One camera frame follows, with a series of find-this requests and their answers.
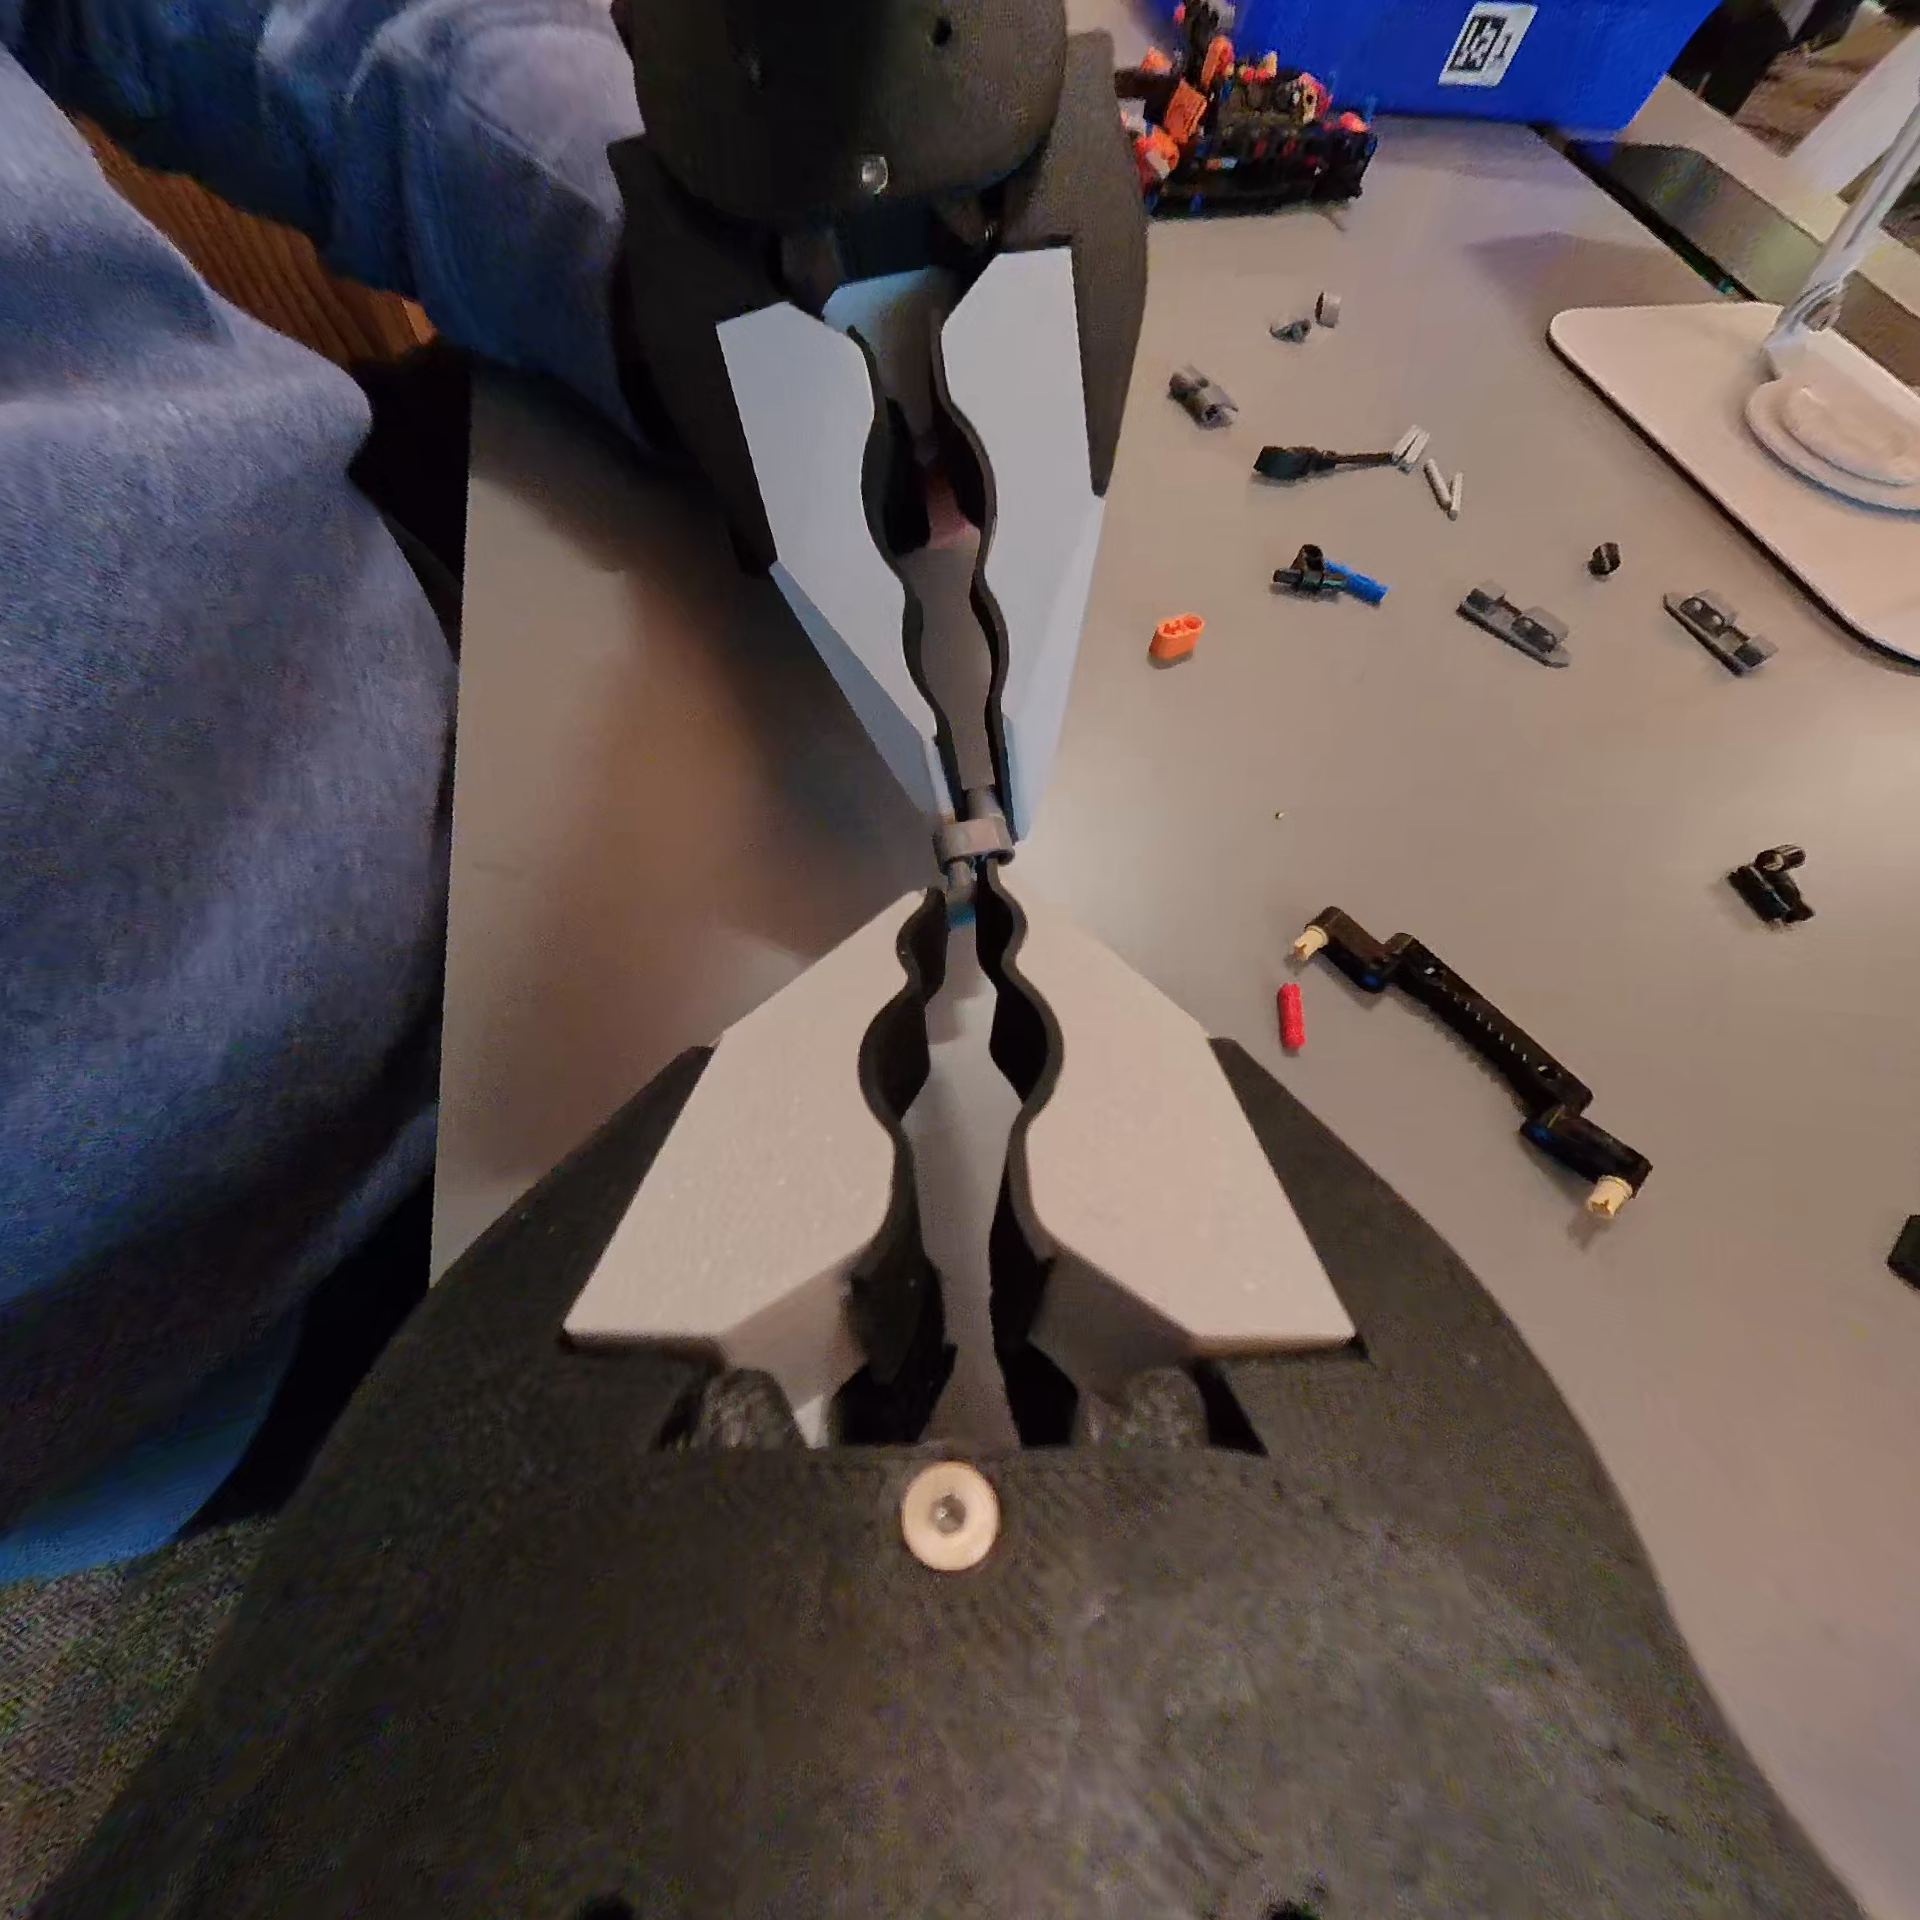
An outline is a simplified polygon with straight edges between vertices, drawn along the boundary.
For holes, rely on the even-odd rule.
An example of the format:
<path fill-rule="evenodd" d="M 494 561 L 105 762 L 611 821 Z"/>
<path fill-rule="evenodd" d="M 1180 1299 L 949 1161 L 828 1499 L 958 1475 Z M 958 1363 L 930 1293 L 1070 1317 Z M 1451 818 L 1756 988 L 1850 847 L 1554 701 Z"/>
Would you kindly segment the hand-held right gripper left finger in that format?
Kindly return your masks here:
<path fill-rule="evenodd" d="M 905 1132 L 945 892 L 889 903 L 706 1056 L 564 1338 L 771 1376 L 830 1444 L 924 1437 L 954 1372 Z"/>

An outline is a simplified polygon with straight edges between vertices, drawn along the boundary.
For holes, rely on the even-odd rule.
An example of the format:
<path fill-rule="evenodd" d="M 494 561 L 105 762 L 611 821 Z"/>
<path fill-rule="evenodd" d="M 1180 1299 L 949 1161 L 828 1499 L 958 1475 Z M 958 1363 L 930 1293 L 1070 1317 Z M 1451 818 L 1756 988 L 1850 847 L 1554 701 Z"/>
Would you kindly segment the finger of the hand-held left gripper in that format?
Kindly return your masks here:
<path fill-rule="evenodd" d="M 1070 249 L 1000 255 L 945 316 L 936 372 L 982 481 L 977 587 L 997 641 L 1002 811 L 1022 841 L 1059 756 L 1104 519 Z"/>
<path fill-rule="evenodd" d="M 950 741 L 916 672 L 921 601 L 884 528 L 893 434 L 874 355 L 794 305 L 725 320 L 715 341 L 774 585 L 913 807 L 949 821 Z"/>

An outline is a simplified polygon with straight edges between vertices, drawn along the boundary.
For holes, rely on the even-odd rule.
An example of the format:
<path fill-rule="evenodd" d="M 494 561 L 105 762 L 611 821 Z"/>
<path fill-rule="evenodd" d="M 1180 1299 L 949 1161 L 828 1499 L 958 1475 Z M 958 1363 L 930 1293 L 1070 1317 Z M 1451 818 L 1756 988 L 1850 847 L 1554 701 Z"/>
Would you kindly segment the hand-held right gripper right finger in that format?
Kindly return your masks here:
<path fill-rule="evenodd" d="M 1067 1444 L 1146 1375 L 1354 1351 L 1206 1028 L 1008 877 L 981 877 L 973 907 L 989 1055 L 1018 1098 L 989 1320 L 1019 1444 Z"/>

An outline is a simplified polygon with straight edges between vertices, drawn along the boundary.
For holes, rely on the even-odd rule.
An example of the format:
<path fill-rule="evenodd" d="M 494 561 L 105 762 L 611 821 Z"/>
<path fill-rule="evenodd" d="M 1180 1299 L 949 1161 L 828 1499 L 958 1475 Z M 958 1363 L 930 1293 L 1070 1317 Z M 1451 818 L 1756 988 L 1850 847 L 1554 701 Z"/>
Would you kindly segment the grey lego connector with axle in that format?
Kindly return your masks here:
<path fill-rule="evenodd" d="M 964 791 L 958 813 L 936 826 L 933 852 L 949 911 L 958 915 L 972 907 L 979 875 L 1018 855 L 1018 840 L 994 786 L 979 784 Z"/>

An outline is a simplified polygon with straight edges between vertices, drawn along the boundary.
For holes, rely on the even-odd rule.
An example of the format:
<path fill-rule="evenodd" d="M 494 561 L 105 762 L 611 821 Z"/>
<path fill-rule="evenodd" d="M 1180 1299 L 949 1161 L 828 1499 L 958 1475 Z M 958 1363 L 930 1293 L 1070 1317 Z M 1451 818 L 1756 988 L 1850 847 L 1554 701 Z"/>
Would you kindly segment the long black lego rack assembly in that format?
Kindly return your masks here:
<path fill-rule="evenodd" d="M 1329 905 L 1297 935 L 1292 956 L 1329 961 L 1357 992 L 1402 992 L 1426 1008 L 1515 1098 L 1520 1136 L 1588 1185 L 1592 1217 L 1614 1220 L 1641 1193 L 1650 1161 L 1595 1123 L 1593 1090 L 1413 932 L 1378 940 Z"/>

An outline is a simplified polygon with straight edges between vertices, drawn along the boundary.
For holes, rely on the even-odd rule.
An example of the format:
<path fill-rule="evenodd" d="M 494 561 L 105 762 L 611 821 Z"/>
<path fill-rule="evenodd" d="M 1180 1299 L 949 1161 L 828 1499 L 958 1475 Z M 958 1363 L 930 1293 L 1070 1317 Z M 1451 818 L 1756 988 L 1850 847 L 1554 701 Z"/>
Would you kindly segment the black and orange lego model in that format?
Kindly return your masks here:
<path fill-rule="evenodd" d="M 1243 57 L 1233 5 L 1177 5 L 1170 18 L 1170 48 L 1149 45 L 1113 73 L 1149 217 L 1241 217 L 1361 196 L 1377 156 L 1362 113 L 1274 52 Z"/>

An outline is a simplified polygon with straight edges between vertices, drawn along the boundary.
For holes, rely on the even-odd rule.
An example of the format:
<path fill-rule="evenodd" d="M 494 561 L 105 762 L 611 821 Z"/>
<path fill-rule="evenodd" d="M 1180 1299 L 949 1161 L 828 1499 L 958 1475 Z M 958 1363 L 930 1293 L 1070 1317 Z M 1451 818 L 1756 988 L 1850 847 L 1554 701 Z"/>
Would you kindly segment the grey lego plate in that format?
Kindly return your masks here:
<path fill-rule="evenodd" d="M 1568 625 L 1547 608 L 1520 608 L 1499 583 L 1468 591 L 1457 616 L 1538 666 L 1570 666 Z"/>
<path fill-rule="evenodd" d="M 1713 593 L 1666 593 L 1665 610 L 1737 679 L 1750 677 L 1778 651 L 1770 641 L 1748 631 L 1742 617 Z"/>

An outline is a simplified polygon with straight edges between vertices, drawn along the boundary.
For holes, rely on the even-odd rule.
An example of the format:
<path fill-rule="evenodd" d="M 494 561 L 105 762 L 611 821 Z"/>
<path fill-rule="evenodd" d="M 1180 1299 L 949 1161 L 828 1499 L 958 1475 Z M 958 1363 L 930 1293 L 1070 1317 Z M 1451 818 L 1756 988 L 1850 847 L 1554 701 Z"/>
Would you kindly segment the black connector with blue pin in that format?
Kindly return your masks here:
<path fill-rule="evenodd" d="M 1272 587 L 1306 600 L 1346 596 L 1369 608 L 1381 607 L 1390 593 L 1365 572 L 1331 561 L 1320 544 L 1302 544 L 1289 564 L 1274 572 Z"/>

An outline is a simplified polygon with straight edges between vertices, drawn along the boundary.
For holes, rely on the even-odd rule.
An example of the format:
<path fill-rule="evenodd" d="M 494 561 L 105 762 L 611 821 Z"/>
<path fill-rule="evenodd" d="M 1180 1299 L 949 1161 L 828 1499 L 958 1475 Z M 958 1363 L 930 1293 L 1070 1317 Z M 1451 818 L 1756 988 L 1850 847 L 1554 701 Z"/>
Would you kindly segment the blue plastic bin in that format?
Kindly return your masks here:
<path fill-rule="evenodd" d="M 1437 87 L 1474 2 L 1237 2 L 1235 44 L 1314 73 L 1341 105 L 1614 133 L 1714 2 L 1524 2 L 1538 10 L 1499 87 Z"/>

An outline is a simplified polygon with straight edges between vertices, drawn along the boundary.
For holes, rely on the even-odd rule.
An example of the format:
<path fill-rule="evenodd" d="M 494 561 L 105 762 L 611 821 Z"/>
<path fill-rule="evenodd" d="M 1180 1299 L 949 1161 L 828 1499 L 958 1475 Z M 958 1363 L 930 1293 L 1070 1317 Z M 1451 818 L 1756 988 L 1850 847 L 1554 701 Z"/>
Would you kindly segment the brown ribbed fabric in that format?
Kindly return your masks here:
<path fill-rule="evenodd" d="M 88 117 L 68 120 L 110 185 L 256 323 L 339 368 L 388 367 L 437 341 L 416 303 L 336 276 L 299 231 L 141 168 Z"/>

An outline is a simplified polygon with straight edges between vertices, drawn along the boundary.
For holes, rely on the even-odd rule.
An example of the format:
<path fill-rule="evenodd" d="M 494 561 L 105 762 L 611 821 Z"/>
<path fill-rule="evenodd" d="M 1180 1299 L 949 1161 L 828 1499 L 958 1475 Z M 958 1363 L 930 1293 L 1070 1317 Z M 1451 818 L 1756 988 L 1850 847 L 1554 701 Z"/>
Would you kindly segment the white printed tag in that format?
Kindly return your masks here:
<path fill-rule="evenodd" d="M 1494 90 L 1505 83 L 1538 10 L 1524 2 L 1474 2 L 1448 50 L 1435 84 Z"/>

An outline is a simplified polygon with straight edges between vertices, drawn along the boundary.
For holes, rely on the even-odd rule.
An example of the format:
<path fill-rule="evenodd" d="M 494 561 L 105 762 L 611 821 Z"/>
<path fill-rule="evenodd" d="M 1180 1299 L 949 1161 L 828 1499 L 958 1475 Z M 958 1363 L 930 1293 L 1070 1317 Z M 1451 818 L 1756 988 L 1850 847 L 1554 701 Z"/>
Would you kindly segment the white monitor stand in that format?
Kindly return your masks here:
<path fill-rule="evenodd" d="M 1568 156 L 1707 280 L 1561 312 L 1550 347 L 1846 633 L 1916 666 L 1916 37 L 1793 154 L 1665 84 Z"/>

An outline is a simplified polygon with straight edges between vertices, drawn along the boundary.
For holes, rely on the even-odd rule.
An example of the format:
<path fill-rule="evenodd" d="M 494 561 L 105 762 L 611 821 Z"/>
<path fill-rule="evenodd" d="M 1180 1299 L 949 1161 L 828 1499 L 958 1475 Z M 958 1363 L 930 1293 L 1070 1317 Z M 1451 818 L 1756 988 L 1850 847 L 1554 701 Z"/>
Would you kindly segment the person's blue sweater torso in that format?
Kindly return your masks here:
<path fill-rule="evenodd" d="M 453 656 L 347 372 L 4 10 L 4 1583 L 174 1538 L 432 1161 Z"/>

